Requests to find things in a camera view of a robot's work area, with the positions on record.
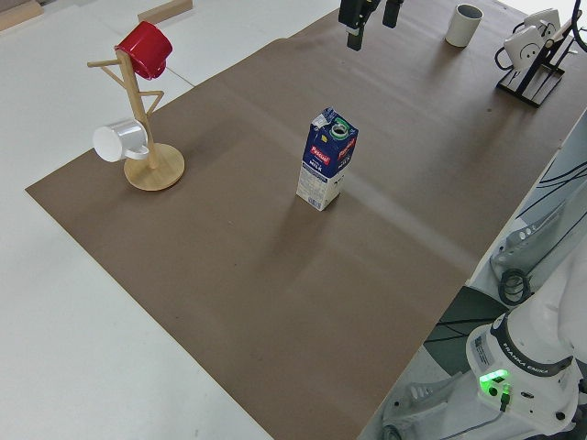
blue and white carton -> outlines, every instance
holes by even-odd
[[[312,121],[296,193],[318,211],[340,194],[358,134],[332,107]]]

mug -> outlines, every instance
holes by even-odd
[[[514,68],[515,71],[522,71],[532,65],[538,53],[544,46],[544,40],[540,36],[536,26],[525,27],[524,29],[516,32],[513,36],[504,41],[504,47],[498,50],[507,52],[507,56],[512,62],[510,68]]]
[[[143,160],[149,155],[147,130],[136,119],[125,119],[97,128],[93,142],[95,152],[108,162],[124,158]]]
[[[546,42],[547,39],[552,39],[557,30],[560,29],[559,11],[557,9],[545,9],[544,11],[536,12],[531,16],[524,18],[524,26],[536,26],[538,33]]]
[[[141,21],[114,49],[122,50],[130,57],[137,75],[152,80],[165,70],[165,60],[173,47],[155,25]]]
[[[448,44],[458,48],[466,47],[471,41],[477,26],[481,23],[483,12],[473,5],[457,5],[445,36]]]

wooden mug tree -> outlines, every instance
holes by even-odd
[[[127,91],[132,113],[147,131],[149,155],[144,160],[127,159],[125,175],[135,187],[144,191],[159,191],[169,188],[182,177],[185,164],[182,153],[167,144],[155,143],[150,129],[149,116],[163,97],[163,91],[141,92],[130,57],[121,49],[116,50],[116,60],[91,61],[88,67],[101,68],[110,78]],[[120,66],[122,79],[116,76],[109,66]],[[145,111],[143,96],[156,96],[149,110]]]

white cup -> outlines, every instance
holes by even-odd
[[[465,48],[473,38],[482,17],[483,12],[478,7],[457,5],[445,36],[447,43],[458,48]]]
[[[538,33],[546,42],[547,39],[552,39],[557,30],[560,29],[559,11],[557,9],[545,9],[544,11],[536,12],[531,16],[524,18],[524,26],[536,26]]]
[[[536,26],[525,27],[504,41],[504,48],[515,71],[532,65],[544,45]]]
[[[108,162],[124,158],[143,160],[149,155],[147,130],[136,119],[97,128],[93,141],[95,152]]]

white floor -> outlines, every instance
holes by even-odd
[[[90,149],[96,127],[130,116],[120,87],[85,63],[113,58],[137,13],[162,3],[57,0],[0,32],[3,439],[269,438],[24,191]],[[194,0],[160,24],[169,69],[141,86],[164,90],[165,104],[338,4]]]

